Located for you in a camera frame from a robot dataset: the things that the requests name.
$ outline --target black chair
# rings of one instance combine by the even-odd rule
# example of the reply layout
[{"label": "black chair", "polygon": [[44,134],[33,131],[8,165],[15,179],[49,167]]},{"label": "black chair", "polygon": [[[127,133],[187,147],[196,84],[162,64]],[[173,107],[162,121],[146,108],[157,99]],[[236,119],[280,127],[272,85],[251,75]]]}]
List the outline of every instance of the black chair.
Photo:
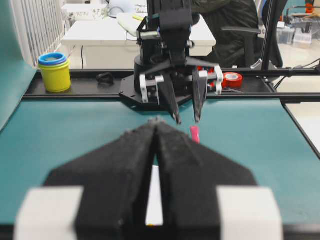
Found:
[{"label": "black chair", "polygon": [[[282,15],[285,6],[287,4],[288,0],[277,0],[277,8],[275,13],[275,19],[279,19]],[[262,20],[265,26],[267,26],[268,21],[268,11],[269,11],[269,1],[266,2],[266,4],[263,7],[262,10]],[[245,67],[249,68],[254,63],[258,61],[258,59],[262,58],[262,50],[264,45],[264,38],[258,37],[258,34],[261,33],[259,29],[254,28],[248,28],[248,27],[237,27],[237,26],[225,26],[221,28],[224,32],[236,32],[239,35],[243,37],[244,40],[244,48],[240,49],[239,51],[242,51],[239,53],[240,56],[236,62],[235,65],[238,65],[238,67]],[[281,53],[278,46],[277,41],[277,24],[274,25],[274,28],[272,29],[272,43],[271,43],[271,54],[270,54],[270,61],[272,61],[272,64],[275,65],[277,68],[282,68],[284,63],[281,57]]]}]

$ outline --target yellow cup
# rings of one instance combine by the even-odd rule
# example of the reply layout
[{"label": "yellow cup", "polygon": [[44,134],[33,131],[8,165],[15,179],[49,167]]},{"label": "yellow cup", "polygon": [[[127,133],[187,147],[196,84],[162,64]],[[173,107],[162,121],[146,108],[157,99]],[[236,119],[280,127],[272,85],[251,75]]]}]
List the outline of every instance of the yellow cup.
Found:
[{"label": "yellow cup", "polygon": [[60,93],[70,88],[71,78],[69,65],[69,59],[64,63],[53,66],[38,64],[38,67],[41,70],[45,89],[48,92]]}]

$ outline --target red tape roll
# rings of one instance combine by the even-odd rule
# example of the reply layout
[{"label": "red tape roll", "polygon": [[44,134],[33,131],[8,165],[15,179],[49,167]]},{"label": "red tape roll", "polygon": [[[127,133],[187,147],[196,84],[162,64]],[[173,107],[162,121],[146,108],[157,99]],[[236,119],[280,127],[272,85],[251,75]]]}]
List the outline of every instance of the red tape roll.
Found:
[{"label": "red tape roll", "polygon": [[243,76],[235,72],[226,72],[223,74],[222,87],[240,88],[242,86]]}]

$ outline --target pink object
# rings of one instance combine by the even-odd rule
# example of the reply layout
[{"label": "pink object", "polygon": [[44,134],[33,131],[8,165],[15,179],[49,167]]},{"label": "pink object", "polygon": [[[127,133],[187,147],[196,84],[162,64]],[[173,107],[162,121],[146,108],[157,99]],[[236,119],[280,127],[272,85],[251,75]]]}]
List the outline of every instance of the pink object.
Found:
[{"label": "pink object", "polygon": [[191,138],[194,142],[197,144],[200,143],[200,138],[199,138],[199,127],[198,126],[191,126],[190,127],[190,132],[191,132]]}]

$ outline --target person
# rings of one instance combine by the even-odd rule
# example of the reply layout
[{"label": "person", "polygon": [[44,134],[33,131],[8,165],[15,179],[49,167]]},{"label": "person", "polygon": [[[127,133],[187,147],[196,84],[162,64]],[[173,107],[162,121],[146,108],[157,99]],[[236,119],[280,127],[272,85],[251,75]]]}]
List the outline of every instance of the person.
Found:
[{"label": "person", "polygon": [[245,66],[245,43],[236,32],[222,27],[258,29],[259,21],[253,0],[191,0],[192,12],[200,13],[209,26],[216,46],[204,60],[219,63],[223,68]]}]

